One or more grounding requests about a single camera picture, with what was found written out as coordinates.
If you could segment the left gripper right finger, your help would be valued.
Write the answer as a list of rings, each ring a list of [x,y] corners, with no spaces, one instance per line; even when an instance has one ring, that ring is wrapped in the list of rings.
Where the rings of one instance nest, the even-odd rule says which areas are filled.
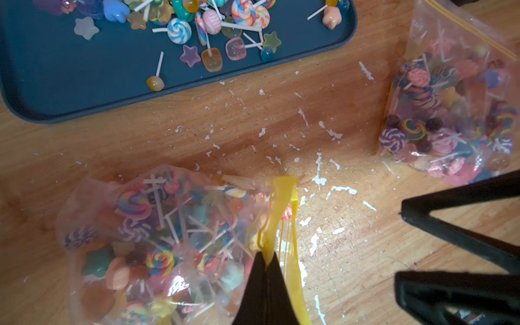
[[[266,268],[267,293],[265,323],[270,325],[299,325],[276,254]]]

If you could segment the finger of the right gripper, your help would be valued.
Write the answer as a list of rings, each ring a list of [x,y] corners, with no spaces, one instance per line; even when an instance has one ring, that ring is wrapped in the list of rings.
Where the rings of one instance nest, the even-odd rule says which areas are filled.
[[[397,304],[421,324],[464,324],[454,309],[483,314],[492,324],[519,323],[519,276],[451,272],[398,272]]]
[[[518,196],[519,171],[514,171],[474,184],[403,200],[401,216],[411,226],[481,257],[510,274],[518,274],[518,246],[466,230],[430,215],[432,211]]]

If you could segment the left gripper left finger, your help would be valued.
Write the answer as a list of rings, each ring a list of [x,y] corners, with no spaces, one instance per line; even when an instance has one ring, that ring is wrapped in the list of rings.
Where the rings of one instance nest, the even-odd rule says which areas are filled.
[[[255,255],[238,313],[233,325],[261,325],[266,321],[267,276],[264,256]]]

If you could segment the candy ziploc bag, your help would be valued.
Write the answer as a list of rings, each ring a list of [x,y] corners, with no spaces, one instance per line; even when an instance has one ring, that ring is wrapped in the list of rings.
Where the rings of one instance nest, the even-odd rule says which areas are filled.
[[[297,248],[296,177],[159,166],[126,184],[84,179],[56,219],[74,324],[232,324],[255,255],[277,255],[311,322]]]
[[[519,128],[519,58],[452,1],[416,1],[391,84],[379,154],[451,186],[509,167]]]

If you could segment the dark teal tray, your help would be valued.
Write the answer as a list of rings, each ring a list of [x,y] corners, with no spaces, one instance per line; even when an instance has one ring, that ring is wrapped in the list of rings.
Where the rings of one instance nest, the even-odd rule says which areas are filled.
[[[1,97],[17,117],[60,123],[157,97],[146,85],[153,74],[175,93],[266,69],[345,45],[355,34],[354,5],[329,29],[312,12],[321,1],[278,1],[267,31],[281,40],[274,59],[264,62],[250,49],[244,59],[223,58],[220,71],[202,63],[189,67],[183,49],[150,29],[98,20],[91,39],[75,34],[78,13],[54,16],[31,1],[1,2]]]

